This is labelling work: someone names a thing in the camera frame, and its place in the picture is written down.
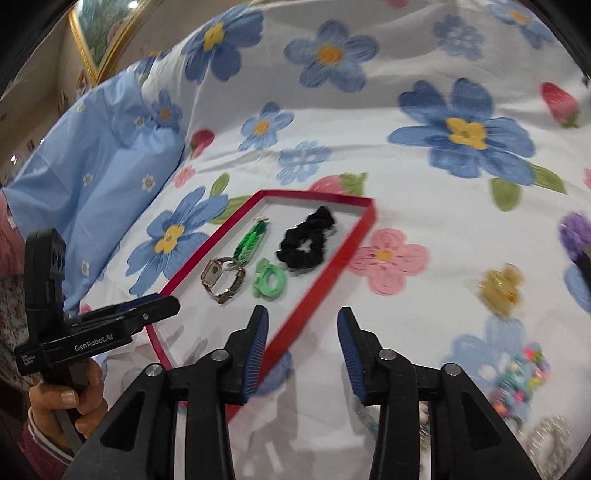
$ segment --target yellow flower center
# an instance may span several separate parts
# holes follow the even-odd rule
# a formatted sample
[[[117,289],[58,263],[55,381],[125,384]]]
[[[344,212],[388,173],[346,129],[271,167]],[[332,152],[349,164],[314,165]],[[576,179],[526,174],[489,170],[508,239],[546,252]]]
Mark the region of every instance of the yellow flower center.
[[[319,50],[317,60],[327,65],[334,65],[342,60],[344,51],[344,48],[327,45]]]
[[[271,124],[269,123],[269,120],[260,120],[256,123],[253,132],[256,133],[257,135],[262,135],[267,130],[269,130],[270,125]]]
[[[184,225],[171,225],[166,230],[164,236],[158,240],[158,243],[154,247],[156,253],[169,254],[177,246],[178,238],[184,232]]]
[[[223,40],[225,35],[223,22],[218,22],[214,26],[209,27],[203,36],[203,49],[210,51]]]
[[[380,262],[387,262],[392,258],[392,251],[389,248],[382,248],[376,255]]]
[[[511,10],[509,12],[509,16],[521,25],[525,25],[530,22],[530,19],[528,17],[526,17],[523,13],[518,12],[517,10]]]
[[[484,143],[486,138],[486,128],[479,122],[466,122],[463,118],[448,118],[446,125],[452,133],[448,136],[451,142],[458,145],[468,145],[468,147],[477,150],[486,150],[487,145]]]

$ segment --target woven keychain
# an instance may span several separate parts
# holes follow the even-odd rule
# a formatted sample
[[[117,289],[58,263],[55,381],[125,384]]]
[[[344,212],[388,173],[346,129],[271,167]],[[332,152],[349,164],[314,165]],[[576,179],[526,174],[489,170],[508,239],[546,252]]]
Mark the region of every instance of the woven keychain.
[[[261,243],[265,232],[267,231],[268,219],[262,218],[256,221],[255,225],[248,231],[240,243],[234,250],[232,258],[236,260],[240,265],[244,266],[250,260],[255,253],[256,248]]]

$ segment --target purple scrunchie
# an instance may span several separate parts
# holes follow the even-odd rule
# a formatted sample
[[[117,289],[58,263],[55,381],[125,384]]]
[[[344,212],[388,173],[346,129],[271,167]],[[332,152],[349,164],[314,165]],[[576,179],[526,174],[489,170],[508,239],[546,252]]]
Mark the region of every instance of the purple scrunchie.
[[[560,241],[569,258],[575,261],[586,245],[591,245],[591,222],[585,215],[570,212],[560,222]]]

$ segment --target sleeve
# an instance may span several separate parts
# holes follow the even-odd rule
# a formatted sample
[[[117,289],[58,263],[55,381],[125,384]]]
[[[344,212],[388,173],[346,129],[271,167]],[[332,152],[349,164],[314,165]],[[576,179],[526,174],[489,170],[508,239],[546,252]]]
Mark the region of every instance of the sleeve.
[[[37,429],[30,409],[22,432],[21,450],[41,480],[60,480],[73,459]]]

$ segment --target green hair tie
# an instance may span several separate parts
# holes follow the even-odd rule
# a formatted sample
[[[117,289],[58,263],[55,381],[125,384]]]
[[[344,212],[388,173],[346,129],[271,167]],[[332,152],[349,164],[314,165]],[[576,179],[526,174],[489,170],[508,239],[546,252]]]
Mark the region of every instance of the green hair tie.
[[[277,279],[274,287],[269,285],[271,277]],[[285,272],[277,265],[270,263],[266,258],[261,258],[256,264],[255,276],[252,279],[252,290],[255,297],[263,295],[275,300],[285,288]]]

